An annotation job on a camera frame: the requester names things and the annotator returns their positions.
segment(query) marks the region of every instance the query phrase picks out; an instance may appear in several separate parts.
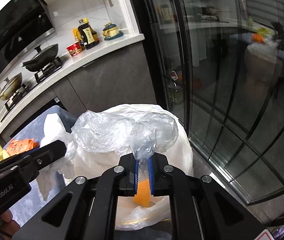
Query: bottle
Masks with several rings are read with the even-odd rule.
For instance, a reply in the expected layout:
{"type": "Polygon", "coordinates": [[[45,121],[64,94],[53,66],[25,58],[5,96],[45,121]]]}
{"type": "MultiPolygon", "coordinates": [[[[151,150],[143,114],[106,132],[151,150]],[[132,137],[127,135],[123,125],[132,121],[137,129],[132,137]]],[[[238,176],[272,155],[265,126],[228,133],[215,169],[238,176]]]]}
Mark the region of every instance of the bottle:
{"type": "Polygon", "coordinates": [[[81,34],[81,38],[84,44],[85,49],[90,49],[95,47],[98,42],[93,37],[93,33],[91,31],[91,26],[89,23],[85,23],[83,19],[79,20],[80,26],[78,30],[81,34]]]}
{"type": "Polygon", "coordinates": [[[75,42],[79,41],[81,49],[85,50],[85,46],[84,46],[84,43],[82,41],[82,37],[81,37],[79,30],[77,28],[75,28],[75,29],[72,30],[72,32],[73,32],[73,35],[74,35],[74,38],[75,38],[75,42]]]}
{"type": "MultiPolygon", "coordinates": [[[[90,23],[89,23],[89,20],[88,20],[86,17],[83,18],[83,21],[84,21],[85,23],[90,24],[90,23]]],[[[91,33],[92,33],[92,35],[93,35],[93,38],[94,38],[95,42],[100,43],[98,33],[97,33],[95,30],[93,30],[93,28],[92,28],[91,25],[90,25],[90,28],[91,28],[91,33]]]]}

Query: white plastic bag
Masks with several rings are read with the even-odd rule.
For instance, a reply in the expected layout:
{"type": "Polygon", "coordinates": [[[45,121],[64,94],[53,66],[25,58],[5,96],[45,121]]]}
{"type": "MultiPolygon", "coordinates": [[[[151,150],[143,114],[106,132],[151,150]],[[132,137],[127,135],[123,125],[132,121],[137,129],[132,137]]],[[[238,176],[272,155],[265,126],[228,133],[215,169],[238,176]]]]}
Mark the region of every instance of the white plastic bag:
{"type": "MultiPolygon", "coordinates": [[[[165,111],[160,106],[147,104],[124,104],[107,109],[102,113],[119,114],[123,117],[132,118],[135,122],[146,114],[152,113],[167,114],[172,117],[175,120],[176,129],[178,130],[176,133],[176,141],[168,150],[166,147],[160,147],[156,152],[166,155],[169,164],[180,168],[187,175],[193,175],[192,149],[183,126],[179,123],[175,115],[165,111]]],[[[88,179],[101,176],[105,170],[118,164],[122,154],[130,152],[129,146],[120,147],[112,152],[98,154],[87,152],[78,146],[77,154],[72,160],[75,167],[75,176],[66,181],[69,183],[77,176],[85,176],[88,179]]],[[[168,197],[151,196],[150,202],[154,205],[142,208],[133,201],[133,197],[119,197],[115,229],[137,230],[153,225],[163,219],[170,218],[170,203],[168,197]]]]}
{"type": "Polygon", "coordinates": [[[74,177],[74,165],[71,160],[74,158],[77,149],[73,135],[65,130],[58,114],[48,114],[44,122],[44,138],[41,140],[40,147],[56,140],[65,143],[66,153],[64,157],[39,171],[36,181],[44,200],[47,200],[48,194],[55,185],[53,172],[58,171],[60,174],[64,174],[67,179],[74,177]]]}

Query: plastic bag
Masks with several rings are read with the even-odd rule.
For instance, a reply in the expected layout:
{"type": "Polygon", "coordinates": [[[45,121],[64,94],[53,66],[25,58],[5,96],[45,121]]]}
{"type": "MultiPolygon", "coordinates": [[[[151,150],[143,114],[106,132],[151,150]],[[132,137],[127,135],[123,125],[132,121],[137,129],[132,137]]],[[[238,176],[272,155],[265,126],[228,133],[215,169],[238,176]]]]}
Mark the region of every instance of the plastic bag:
{"type": "Polygon", "coordinates": [[[134,120],[117,114],[87,111],[77,119],[72,134],[77,144],[92,153],[118,150],[128,153],[134,120]]]}
{"type": "Polygon", "coordinates": [[[48,114],[44,122],[44,138],[41,140],[40,147],[56,140],[65,143],[66,153],[63,158],[58,159],[39,171],[36,181],[43,200],[47,200],[48,194],[55,185],[53,172],[58,171],[60,174],[64,174],[66,179],[74,177],[74,165],[71,160],[74,158],[78,147],[74,142],[72,134],[65,130],[58,114],[48,114]]]}
{"type": "MultiPolygon", "coordinates": [[[[176,133],[176,141],[168,150],[166,150],[165,147],[160,147],[156,150],[155,147],[155,151],[166,155],[169,164],[183,170],[187,175],[193,175],[192,149],[190,147],[188,137],[186,136],[186,132],[175,115],[165,111],[160,106],[148,104],[124,104],[107,109],[103,111],[103,113],[119,114],[123,117],[131,118],[135,122],[145,117],[146,114],[158,113],[170,116],[175,120],[176,126],[174,127],[176,127],[178,131],[176,133]]],[[[88,179],[101,176],[105,170],[118,165],[120,155],[124,152],[130,153],[130,147],[120,147],[112,152],[96,154],[93,152],[87,152],[79,146],[77,154],[72,160],[75,167],[75,176],[72,179],[67,179],[66,182],[71,182],[77,176],[85,176],[88,179]]],[[[153,225],[163,219],[170,218],[170,202],[168,197],[151,196],[150,202],[154,205],[142,208],[133,201],[133,197],[119,197],[115,229],[137,230],[153,225]]]]}
{"type": "MultiPolygon", "coordinates": [[[[155,129],[156,130],[156,140],[155,140],[155,152],[166,152],[168,149],[170,149],[174,144],[175,141],[178,138],[178,126],[175,122],[174,118],[169,116],[168,114],[159,114],[159,113],[150,113],[146,114],[142,118],[140,118],[135,126],[141,127],[141,125],[145,125],[150,130],[155,129]]],[[[132,130],[130,135],[130,146],[132,149],[132,152],[135,153],[135,150],[138,145],[140,144],[139,137],[144,135],[144,132],[147,130],[145,128],[145,131],[140,128],[138,130],[132,130]]]]}
{"type": "Polygon", "coordinates": [[[149,177],[147,160],[154,151],[167,151],[177,138],[177,124],[167,114],[146,114],[136,122],[130,134],[130,148],[134,158],[139,160],[139,182],[149,177]]]}

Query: door handle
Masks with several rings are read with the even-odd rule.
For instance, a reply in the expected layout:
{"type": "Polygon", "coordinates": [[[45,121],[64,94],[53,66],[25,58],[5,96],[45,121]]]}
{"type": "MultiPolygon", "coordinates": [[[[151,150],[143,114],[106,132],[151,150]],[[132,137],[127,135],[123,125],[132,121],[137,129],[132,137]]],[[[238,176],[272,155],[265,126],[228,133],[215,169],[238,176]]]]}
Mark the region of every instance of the door handle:
{"type": "Polygon", "coordinates": [[[144,0],[144,3],[146,5],[146,10],[147,10],[147,13],[149,15],[150,23],[157,23],[158,21],[157,21],[157,17],[156,17],[155,11],[154,11],[153,1],[152,0],[144,0]]]}

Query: soy sauce bottle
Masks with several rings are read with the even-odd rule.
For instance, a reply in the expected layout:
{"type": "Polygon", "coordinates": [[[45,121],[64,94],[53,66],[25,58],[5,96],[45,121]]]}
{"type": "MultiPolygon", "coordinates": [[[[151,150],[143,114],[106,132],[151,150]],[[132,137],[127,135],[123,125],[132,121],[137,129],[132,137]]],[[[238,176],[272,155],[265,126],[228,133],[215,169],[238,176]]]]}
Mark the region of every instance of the soy sauce bottle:
{"type": "Polygon", "coordinates": [[[99,40],[96,41],[96,38],[94,39],[94,36],[98,36],[98,34],[93,31],[90,24],[87,22],[84,22],[83,19],[79,20],[80,26],[78,27],[78,30],[81,34],[81,38],[84,43],[85,49],[90,49],[95,47],[97,44],[99,44],[99,40]]]}

